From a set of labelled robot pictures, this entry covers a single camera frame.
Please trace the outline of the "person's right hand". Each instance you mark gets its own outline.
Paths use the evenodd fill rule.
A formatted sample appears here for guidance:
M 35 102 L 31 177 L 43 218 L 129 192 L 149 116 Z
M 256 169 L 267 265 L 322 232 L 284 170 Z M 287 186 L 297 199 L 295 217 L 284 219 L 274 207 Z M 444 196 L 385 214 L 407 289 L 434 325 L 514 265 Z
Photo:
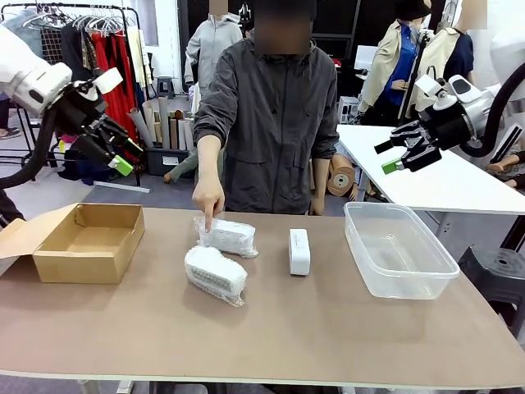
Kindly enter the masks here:
M 225 195 L 217 179 L 199 180 L 193 193 L 193 201 L 204 214 L 204 228 L 209 232 L 213 219 L 223 210 Z

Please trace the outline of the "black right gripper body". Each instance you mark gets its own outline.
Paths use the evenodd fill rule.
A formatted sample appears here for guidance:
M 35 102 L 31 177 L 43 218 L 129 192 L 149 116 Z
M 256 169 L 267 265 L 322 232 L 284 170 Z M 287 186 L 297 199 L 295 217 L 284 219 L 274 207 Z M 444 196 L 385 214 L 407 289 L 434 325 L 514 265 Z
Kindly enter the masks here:
M 470 124 L 462 105 L 435 110 L 430 106 L 422 111 L 422 126 L 431 141 L 441 150 L 448 150 L 471 139 Z

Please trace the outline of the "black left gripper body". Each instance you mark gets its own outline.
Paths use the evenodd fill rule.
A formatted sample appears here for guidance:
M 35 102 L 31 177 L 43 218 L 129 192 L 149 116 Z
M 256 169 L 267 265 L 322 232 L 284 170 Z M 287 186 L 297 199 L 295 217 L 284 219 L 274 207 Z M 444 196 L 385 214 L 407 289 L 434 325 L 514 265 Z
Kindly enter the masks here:
M 93 80 L 71 82 L 55 101 L 55 133 L 82 135 L 85 128 L 107 119 L 106 109 L 103 95 Z

